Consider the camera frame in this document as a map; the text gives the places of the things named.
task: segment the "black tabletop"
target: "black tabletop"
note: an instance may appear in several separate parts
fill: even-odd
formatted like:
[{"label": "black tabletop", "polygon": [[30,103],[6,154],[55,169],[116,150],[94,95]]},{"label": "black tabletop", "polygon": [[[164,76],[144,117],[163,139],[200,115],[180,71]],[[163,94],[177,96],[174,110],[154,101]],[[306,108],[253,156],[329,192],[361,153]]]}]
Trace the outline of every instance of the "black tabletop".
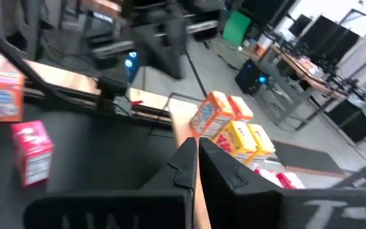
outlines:
[{"label": "black tabletop", "polygon": [[0,229],[22,228],[26,205],[45,193],[140,188],[176,150],[172,138],[148,137],[145,125],[27,104],[24,121],[32,120],[42,120],[55,144],[50,178],[22,188],[10,124],[0,123]]}]

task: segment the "pink box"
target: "pink box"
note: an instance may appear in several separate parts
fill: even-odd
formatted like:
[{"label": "pink box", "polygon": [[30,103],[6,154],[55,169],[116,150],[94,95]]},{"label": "pink box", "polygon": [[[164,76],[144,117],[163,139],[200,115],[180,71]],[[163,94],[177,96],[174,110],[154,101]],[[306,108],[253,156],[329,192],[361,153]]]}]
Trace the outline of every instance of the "pink box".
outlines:
[{"label": "pink box", "polygon": [[49,178],[54,149],[43,123],[30,121],[13,124],[12,136],[17,147],[16,165],[24,187]]}]

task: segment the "blue light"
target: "blue light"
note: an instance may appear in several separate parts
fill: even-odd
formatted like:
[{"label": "blue light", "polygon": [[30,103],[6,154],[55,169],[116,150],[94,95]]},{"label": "blue light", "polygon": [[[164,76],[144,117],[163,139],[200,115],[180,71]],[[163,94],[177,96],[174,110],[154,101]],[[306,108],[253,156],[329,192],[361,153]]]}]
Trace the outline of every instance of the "blue light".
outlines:
[{"label": "blue light", "polygon": [[259,81],[259,83],[265,83],[266,82],[266,77],[265,76],[259,76],[258,81]]},{"label": "blue light", "polygon": [[130,57],[135,58],[137,57],[137,52],[130,52]]},{"label": "blue light", "polygon": [[126,60],[125,61],[125,66],[126,67],[132,67],[132,61],[131,60]]}]

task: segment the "orange box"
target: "orange box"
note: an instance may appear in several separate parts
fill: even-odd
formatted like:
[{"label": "orange box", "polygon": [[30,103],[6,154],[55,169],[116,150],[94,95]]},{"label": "orange box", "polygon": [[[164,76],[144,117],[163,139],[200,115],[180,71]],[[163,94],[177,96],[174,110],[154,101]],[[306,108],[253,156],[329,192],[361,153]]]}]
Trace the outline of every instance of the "orange box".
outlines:
[{"label": "orange box", "polygon": [[193,136],[214,137],[233,115],[226,95],[222,92],[210,92],[190,120]]},{"label": "orange box", "polygon": [[22,121],[25,77],[0,71],[0,121]]},{"label": "orange box", "polygon": [[228,102],[233,109],[234,121],[248,122],[254,117],[254,113],[249,109],[241,97],[230,95],[228,97]]}]

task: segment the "gray floor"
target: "gray floor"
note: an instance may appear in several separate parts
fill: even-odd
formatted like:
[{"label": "gray floor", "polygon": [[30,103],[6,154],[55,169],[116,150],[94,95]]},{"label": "gray floor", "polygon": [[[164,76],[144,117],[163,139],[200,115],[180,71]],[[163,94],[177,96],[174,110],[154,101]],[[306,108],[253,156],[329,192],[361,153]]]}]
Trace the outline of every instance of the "gray floor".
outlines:
[{"label": "gray floor", "polygon": [[[57,9],[59,0],[47,1],[50,9],[50,22],[55,25],[57,24]],[[1,14],[0,14],[0,34],[2,34],[1,27]],[[51,37],[60,39],[57,33],[51,33]],[[234,81],[235,73],[230,71],[225,64],[215,54],[215,49],[212,48],[207,50],[203,44],[190,41],[188,46],[188,52],[196,65],[197,72],[204,84],[207,92],[217,90],[224,92],[226,95],[237,95],[241,96],[244,101],[248,104],[251,110],[254,112],[254,119],[252,123],[260,124],[264,127],[270,138],[287,142],[290,144],[297,144],[305,146],[307,148],[318,149],[325,151],[331,155],[336,163],[342,169],[358,170],[359,168],[366,165],[366,142],[354,148],[350,146],[342,137],[340,133],[324,118],[317,117],[314,119],[306,128],[300,132],[288,132],[278,128],[271,121],[264,112],[267,106],[258,104],[255,98],[241,93],[239,87]],[[230,49],[224,48],[223,46],[216,46],[216,50],[224,56],[232,65],[240,67],[247,59],[245,56],[236,53]],[[168,76],[165,76],[158,71],[146,68],[146,80],[145,90],[149,92],[155,92],[161,95],[169,95],[171,92],[177,92],[180,94],[190,95],[192,97],[202,98],[201,90],[198,86],[196,78],[190,68],[190,65],[186,57],[182,57],[182,66],[185,71],[186,78],[182,81],[175,81]],[[51,64],[56,66],[46,59],[42,62],[45,64]],[[137,79],[133,83],[133,87],[142,88],[143,69],[141,68]],[[312,112],[312,107],[306,104],[300,108],[299,113],[307,116]],[[266,164],[261,167],[268,169],[274,169],[282,171],[283,167],[277,164]],[[325,188],[329,187],[339,179],[333,179],[322,176],[312,176],[307,174],[298,174],[302,182],[306,187],[310,188]]]}]

